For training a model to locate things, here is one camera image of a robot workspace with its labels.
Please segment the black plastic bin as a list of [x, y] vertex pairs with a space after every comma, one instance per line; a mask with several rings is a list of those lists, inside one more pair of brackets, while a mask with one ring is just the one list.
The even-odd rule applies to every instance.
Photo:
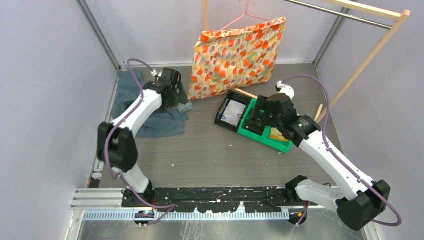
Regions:
[[252, 97], [230, 90], [220, 105], [214, 123], [237, 133]]

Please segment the wooden clothes rack frame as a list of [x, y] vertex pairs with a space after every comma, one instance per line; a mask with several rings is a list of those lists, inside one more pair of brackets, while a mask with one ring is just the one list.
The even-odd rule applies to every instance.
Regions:
[[[374, 0], [298, 0], [336, 12], [392, 26], [391, 30], [331, 15], [283, 0], [251, 0], [248, 12], [266, 19], [285, 17], [287, 27], [284, 48], [278, 60], [290, 64], [314, 65], [331, 96], [331, 114], [339, 127], [362, 123], [369, 118], [360, 113], [366, 101], [362, 93], [370, 94], [374, 82], [368, 66], [387, 48], [394, 35], [403, 28], [410, 7], [404, 11], [389, 10], [389, 1]], [[247, 0], [239, 6], [234, 0], [202, 1], [202, 28], [216, 30], [245, 10]], [[232, 26], [242, 27], [264, 21], [244, 17]]]

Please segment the metal hanging rod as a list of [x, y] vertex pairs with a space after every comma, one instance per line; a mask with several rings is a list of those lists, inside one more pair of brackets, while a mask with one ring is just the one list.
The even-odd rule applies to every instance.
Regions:
[[342, 17], [344, 19], [349, 19], [349, 20], [353, 20], [353, 21], [356, 21], [356, 22], [359, 22], [359, 23], [364, 23], [364, 24], [367, 24], [367, 25], [370, 25], [370, 26], [378, 27], [378, 28], [381, 28], [381, 29], [385, 29], [385, 30], [391, 30], [392, 29], [391, 25], [386, 25], [386, 24], [382, 24], [382, 23], [379, 23], [379, 22], [367, 20], [367, 19], [360, 18], [360, 17], [354, 16], [354, 15], [330, 10], [330, 9], [320, 7], [320, 6], [316, 6], [316, 5], [312, 5], [312, 4], [309, 4], [309, 3], [305, 3], [305, 2], [301, 2], [301, 1], [297, 1], [297, 0], [283, 0], [283, 1], [295, 4], [295, 5], [298, 5], [298, 6], [301, 6], [301, 7], [317, 10], [317, 11], [320, 11], [320, 12], [323, 12], [323, 13], [326, 13], [326, 14]]

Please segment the blue grey cloth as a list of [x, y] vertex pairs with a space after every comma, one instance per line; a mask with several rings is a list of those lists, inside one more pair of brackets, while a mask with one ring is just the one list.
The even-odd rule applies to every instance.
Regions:
[[117, 72], [117, 95], [111, 110], [113, 125], [131, 115], [119, 128], [130, 128], [134, 135], [142, 138], [164, 138], [185, 132], [188, 115], [179, 113], [176, 107], [160, 110], [161, 97], [153, 91], [144, 90], [141, 96], [139, 86], [144, 86], [142, 72], [135, 69]]

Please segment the white patterned cards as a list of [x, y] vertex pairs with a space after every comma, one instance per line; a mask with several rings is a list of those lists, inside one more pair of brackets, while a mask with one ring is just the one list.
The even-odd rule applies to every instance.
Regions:
[[237, 102], [235, 100], [230, 100], [227, 106], [225, 107], [220, 120], [236, 127], [244, 115], [243, 112], [245, 108], [245, 104]]

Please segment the floral orange pillow bag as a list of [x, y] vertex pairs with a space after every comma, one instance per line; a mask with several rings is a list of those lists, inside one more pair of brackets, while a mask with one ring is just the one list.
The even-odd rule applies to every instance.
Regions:
[[188, 98], [200, 100], [268, 82], [286, 18], [231, 30], [203, 31], [194, 46]]

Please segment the aluminium rail frame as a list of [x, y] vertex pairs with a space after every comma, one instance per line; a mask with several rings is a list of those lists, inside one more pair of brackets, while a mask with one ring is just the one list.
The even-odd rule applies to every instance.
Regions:
[[166, 212], [159, 212], [164, 206], [141, 202], [126, 188], [83, 188], [74, 195], [71, 209], [82, 211], [82, 219], [87, 221], [131, 221], [136, 224], [178, 221], [288, 221], [295, 224], [304, 222], [313, 213], [327, 209], [312, 203], [310, 207], [282, 207], [278, 212], [246, 213], [243, 207], [235, 212], [192, 213], [171, 212], [176, 206], [170, 205]]

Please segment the green bin with black card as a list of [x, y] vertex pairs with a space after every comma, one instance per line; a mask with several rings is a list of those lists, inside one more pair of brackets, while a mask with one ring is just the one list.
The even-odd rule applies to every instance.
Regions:
[[237, 133], [261, 144], [265, 144], [270, 138], [271, 128], [261, 125], [261, 121], [256, 118], [251, 119], [256, 108], [258, 108], [259, 117], [262, 117], [265, 113], [265, 100], [259, 100], [259, 103], [257, 103], [257, 101], [258, 100], [255, 98], [251, 100], [240, 121]]

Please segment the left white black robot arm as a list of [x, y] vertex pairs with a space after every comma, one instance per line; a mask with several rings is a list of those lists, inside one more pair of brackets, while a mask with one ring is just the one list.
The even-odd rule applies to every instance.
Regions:
[[124, 73], [127, 83], [136, 81], [138, 96], [133, 92], [114, 110], [111, 122], [102, 122], [97, 129], [97, 159], [106, 164], [114, 176], [120, 175], [135, 191], [134, 200], [141, 207], [153, 202], [151, 181], [137, 164], [136, 137], [162, 138], [183, 134], [186, 111], [192, 106], [177, 70], [165, 67], [160, 73], [152, 71], [153, 81], [144, 83], [132, 72]]

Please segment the gold VIP card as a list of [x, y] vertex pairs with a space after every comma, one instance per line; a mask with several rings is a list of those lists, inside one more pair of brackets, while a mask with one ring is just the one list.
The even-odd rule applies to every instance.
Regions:
[[272, 140], [280, 141], [280, 142], [286, 142], [286, 143], [289, 142], [289, 140], [284, 138], [282, 133], [279, 132], [277, 128], [271, 128], [270, 129], [269, 138], [272, 139]]

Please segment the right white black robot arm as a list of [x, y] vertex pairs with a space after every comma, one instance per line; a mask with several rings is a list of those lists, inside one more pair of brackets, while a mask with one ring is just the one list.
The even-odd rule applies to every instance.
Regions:
[[318, 204], [337, 213], [354, 231], [385, 211], [391, 192], [389, 184], [375, 181], [355, 167], [310, 116], [297, 114], [286, 94], [258, 96], [249, 122], [277, 128], [284, 138], [312, 157], [338, 186], [333, 189], [299, 175], [285, 185], [285, 198], [291, 205], [302, 201]]

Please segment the green bin with gold card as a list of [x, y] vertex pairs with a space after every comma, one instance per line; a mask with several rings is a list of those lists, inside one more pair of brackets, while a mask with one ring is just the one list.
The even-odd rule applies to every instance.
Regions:
[[262, 144], [285, 154], [290, 151], [293, 145], [293, 143], [284, 138], [276, 128], [266, 127], [262, 136]]

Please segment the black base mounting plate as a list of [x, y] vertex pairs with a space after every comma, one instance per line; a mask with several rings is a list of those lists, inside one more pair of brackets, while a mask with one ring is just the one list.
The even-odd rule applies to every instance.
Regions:
[[305, 207], [290, 190], [276, 186], [256, 187], [161, 187], [153, 190], [146, 201], [165, 213], [170, 205], [177, 213], [234, 213], [240, 207], [246, 213], [276, 213], [282, 207]]

